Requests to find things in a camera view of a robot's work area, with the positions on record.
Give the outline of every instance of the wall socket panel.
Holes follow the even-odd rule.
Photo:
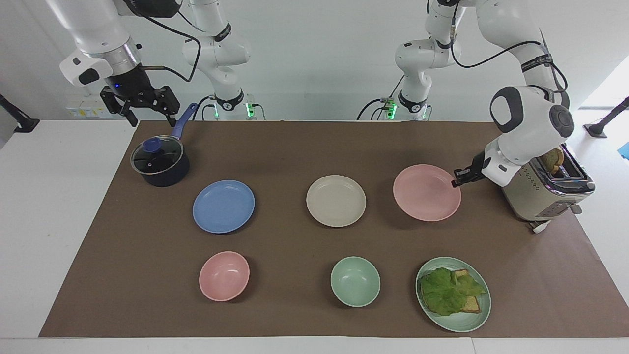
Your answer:
[[[76,118],[111,118],[112,114],[98,94],[90,96],[68,96],[65,106],[70,114]]]

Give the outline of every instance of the brown tablecloth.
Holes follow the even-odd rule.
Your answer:
[[[533,235],[487,180],[463,186],[459,211],[442,222],[396,205],[400,171],[467,166],[499,134],[491,123],[190,122],[189,174],[156,188],[129,155],[168,131],[164,122],[138,127],[40,336],[460,336],[434,325],[415,297],[419,267],[437,256],[470,263],[490,288],[491,315],[471,336],[629,336],[629,309],[572,214]],[[332,229],[308,213],[308,187],[328,174],[365,190],[354,225]],[[191,209],[223,179],[246,183],[257,204],[245,226],[217,236],[196,226]],[[225,250],[248,259],[251,279],[235,300],[211,302],[199,271]],[[382,278],[380,296],[362,309],[330,289],[332,266],[350,255]]]

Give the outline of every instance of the blue plate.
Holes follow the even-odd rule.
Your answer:
[[[253,214],[255,198],[242,182],[225,180],[202,190],[192,206],[196,224],[213,234],[225,234],[244,225]]]

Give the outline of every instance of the pink plate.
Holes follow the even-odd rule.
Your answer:
[[[199,287],[208,299],[229,301],[245,290],[249,282],[249,264],[239,253],[225,251],[210,257],[201,268]]]
[[[454,178],[439,167],[418,164],[400,172],[393,183],[393,196],[408,215],[422,221],[451,217],[461,204],[461,189]]]

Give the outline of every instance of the toast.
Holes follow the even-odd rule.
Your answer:
[[[469,275],[470,272],[467,269],[459,269],[454,271],[455,277],[461,277],[463,275]],[[461,309],[461,312],[467,312],[469,314],[479,314],[481,313],[481,307],[478,304],[478,300],[476,296],[468,296],[465,299],[465,306]]]
[[[540,156],[540,158],[544,167],[546,167],[550,174],[555,174],[559,171],[559,167],[564,163],[564,152],[562,149],[556,147],[555,149],[552,149]]]

